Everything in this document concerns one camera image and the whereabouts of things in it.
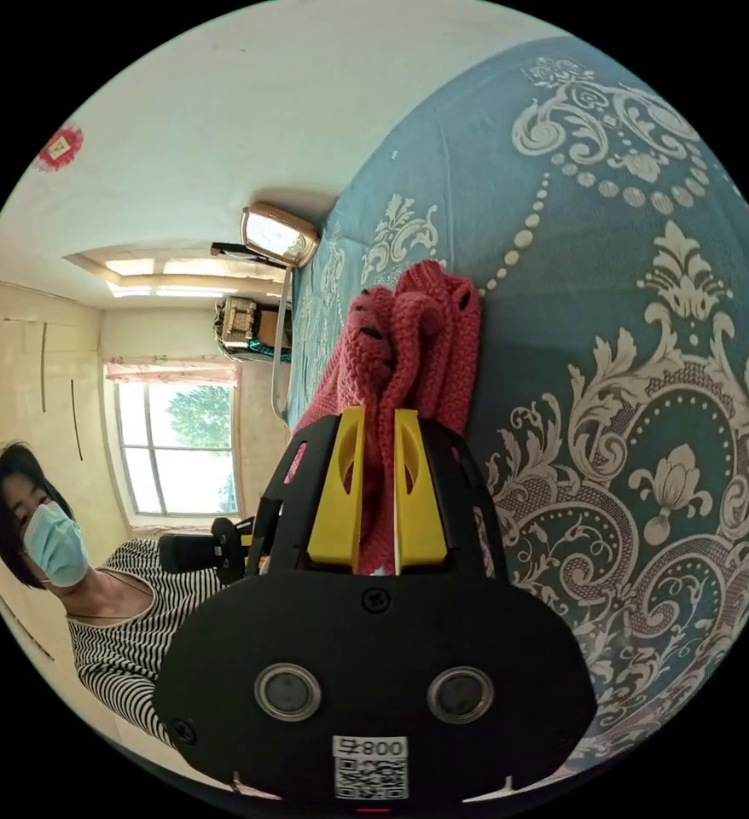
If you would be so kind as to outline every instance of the red paper cutting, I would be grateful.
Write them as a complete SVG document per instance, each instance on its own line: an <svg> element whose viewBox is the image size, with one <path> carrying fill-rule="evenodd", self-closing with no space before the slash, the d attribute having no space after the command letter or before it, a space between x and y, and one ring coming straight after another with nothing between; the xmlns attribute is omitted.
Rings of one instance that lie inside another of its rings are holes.
<svg viewBox="0 0 749 819"><path fill-rule="evenodd" d="M33 163L40 171L60 171L76 159L84 134L75 125L63 125L39 152Z"/></svg>

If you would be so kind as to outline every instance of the blue bedspread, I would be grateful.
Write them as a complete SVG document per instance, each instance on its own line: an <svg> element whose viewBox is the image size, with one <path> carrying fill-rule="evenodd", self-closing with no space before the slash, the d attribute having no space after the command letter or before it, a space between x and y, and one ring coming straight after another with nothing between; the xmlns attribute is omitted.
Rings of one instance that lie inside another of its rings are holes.
<svg viewBox="0 0 749 819"><path fill-rule="evenodd" d="M500 54L412 112L330 214L299 281L291 425L350 300L422 258L484 291L467 438L513 581L595 680L570 774L672 716L749 614L749 207L587 44Z"/></svg>

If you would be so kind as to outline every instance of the striped shirt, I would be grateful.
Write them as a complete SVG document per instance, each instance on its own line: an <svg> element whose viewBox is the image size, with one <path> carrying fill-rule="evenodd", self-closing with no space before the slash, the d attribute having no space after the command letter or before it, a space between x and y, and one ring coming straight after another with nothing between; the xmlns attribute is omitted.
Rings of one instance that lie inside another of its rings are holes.
<svg viewBox="0 0 749 819"><path fill-rule="evenodd" d="M153 710L161 662L184 619L223 587L214 569L166 573L151 540L124 543L100 568L141 580L152 588L153 602L144 613L112 625L68 619L78 678L119 717L171 745Z"/></svg>

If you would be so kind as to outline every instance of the wall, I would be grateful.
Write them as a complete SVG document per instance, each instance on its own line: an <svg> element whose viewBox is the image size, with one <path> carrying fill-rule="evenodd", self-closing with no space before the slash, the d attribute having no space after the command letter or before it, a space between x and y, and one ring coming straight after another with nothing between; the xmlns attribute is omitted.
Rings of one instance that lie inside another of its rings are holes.
<svg viewBox="0 0 749 819"><path fill-rule="evenodd" d="M105 310L102 358L208 356L219 353L212 307Z"/></svg>
<svg viewBox="0 0 749 819"><path fill-rule="evenodd" d="M280 394L287 394L288 365L282 365ZM238 386L233 438L238 438L236 466L239 501L246 516L255 514L291 437L287 425L272 411L272 365L244 362Z"/></svg>
<svg viewBox="0 0 749 819"><path fill-rule="evenodd" d="M128 532L107 465L100 324L96 310L0 284L0 445L21 439L33 448L73 506L94 563L105 560ZM116 717L81 685L61 604L45 591L21 585L1 561L0 612L30 661L85 722L157 764L217 785L171 748Z"/></svg>

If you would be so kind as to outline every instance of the face mask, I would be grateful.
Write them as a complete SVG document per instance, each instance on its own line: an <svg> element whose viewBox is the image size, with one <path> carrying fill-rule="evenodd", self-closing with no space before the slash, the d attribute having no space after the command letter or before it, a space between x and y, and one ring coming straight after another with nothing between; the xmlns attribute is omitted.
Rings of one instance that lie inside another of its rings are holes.
<svg viewBox="0 0 749 819"><path fill-rule="evenodd" d="M76 585L90 568L81 530L58 503L43 503L37 508L23 542L31 560L59 588Z"/></svg>

